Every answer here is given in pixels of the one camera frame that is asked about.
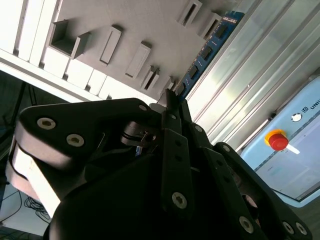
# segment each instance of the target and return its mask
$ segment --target red button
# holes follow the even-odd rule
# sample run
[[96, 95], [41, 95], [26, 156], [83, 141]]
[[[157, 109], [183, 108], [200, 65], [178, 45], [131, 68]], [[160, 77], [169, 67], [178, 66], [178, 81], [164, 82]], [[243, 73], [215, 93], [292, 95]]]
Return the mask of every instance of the red button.
[[282, 151], [288, 146], [289, 140], [282, 134], [277, 133], [269, 138], [269, 144], [273, 150]]

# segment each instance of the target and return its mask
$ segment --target blue circuit board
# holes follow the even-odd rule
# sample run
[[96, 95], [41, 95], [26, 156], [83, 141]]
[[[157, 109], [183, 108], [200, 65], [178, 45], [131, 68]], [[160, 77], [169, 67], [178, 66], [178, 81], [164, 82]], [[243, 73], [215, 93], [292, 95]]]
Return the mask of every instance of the blue circuit board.
[[182, 90], [178, 94], [180, 101], [187, 97], [244, 15], [245, 14], [242, 12], [228, 11], [221, 19], [212, 35], [208, 38], [199, 54], [196, 56], [187, 73], [184, 75], [181, 83]]

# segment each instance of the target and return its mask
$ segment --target black cable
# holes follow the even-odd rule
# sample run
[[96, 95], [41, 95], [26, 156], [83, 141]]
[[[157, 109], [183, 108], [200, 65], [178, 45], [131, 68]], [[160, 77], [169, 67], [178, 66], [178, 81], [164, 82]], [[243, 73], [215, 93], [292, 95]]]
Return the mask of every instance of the black cable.
[[24, 206], [26, 208], [32, 209], [35, 211], [35, 215], [40, 218], [45, 223], [49, 223], [50, 216], [46, 211], [45, 207], [38, 201], [34, 200], [32, 197], [27, 196], [26, 200], [24, 201]]
[[9, 196], [6, 196], [4, 199], [2, 199], [1, 203], [6, 200], [7, 198], [11, 197], [12, 195], [16, 194], [19, 191], [15, 191], [14, 193], [11, 193]]
[[30, 102], [31, 102], [31, 105], [34, 106], [34, 100], [32, 98], [32, 94], [31, 94], [31, 85], [29, 84], [28, 85], [28, 91], [29, 91], [29, 98], [30, 98]]
[[32, 86], [32, 92], [33, 92], [34, 104], [37, 106], [37, 105], [38, 105], [38, 103], [37, 103], [36, 92], [35, 92], [35, 88], [34, 88], [34, 86]]
[[1, 220], [0, 223], [3, 223], [5, 220], [11, 218], [13, 215], [15, 215], [15, 214], [16, 214], [17, 212], [19, 212], [19, 210], [21, 209], [21, 207], [22, 207], [22, 197], [21, 197], [21, 193], [20, 193], [19, 190], [18, 190], [18, 193], [19, 193], [19, 196], [20, 196], [20, 206], [19, 206], [18, 210], [15, 211], [15, 212], [14, 212], [13, 214], [11, 214], [10, 216], [6, 217], [5, 219]]

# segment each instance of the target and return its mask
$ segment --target emergency stop button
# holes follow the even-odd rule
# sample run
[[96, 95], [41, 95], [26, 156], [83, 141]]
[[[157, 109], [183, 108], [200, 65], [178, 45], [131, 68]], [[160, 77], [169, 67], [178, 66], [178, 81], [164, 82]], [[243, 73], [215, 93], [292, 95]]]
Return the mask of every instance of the emergency stop button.
[[286, 138], [286, 133], [281, 129], [276, 129], [269, 132], [265, 136], [264, 141], [275, 151], [282, 151], [289, 145], [289, 140]]
[[282, 151], [286, 149], [289, 144], [289, 140], [281, 133], [272, 135], [268, 142], [270, 147], [275, 151]]

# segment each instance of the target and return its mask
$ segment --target light blue panel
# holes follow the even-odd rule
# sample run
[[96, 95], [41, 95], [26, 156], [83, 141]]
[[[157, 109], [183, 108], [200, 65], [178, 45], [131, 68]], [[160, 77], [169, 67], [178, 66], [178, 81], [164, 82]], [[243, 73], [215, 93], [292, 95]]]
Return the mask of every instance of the light blue panel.
[[[293, 122], [293, 114], [302, 119]], [[290, 145], [300, 151], [276, 152], [265, 144], [272, 130], [285, 131]], [[280, 196], [303, 207], [320, 196], [320, 77], [309, 83], [245, 148], [241, 157]]]

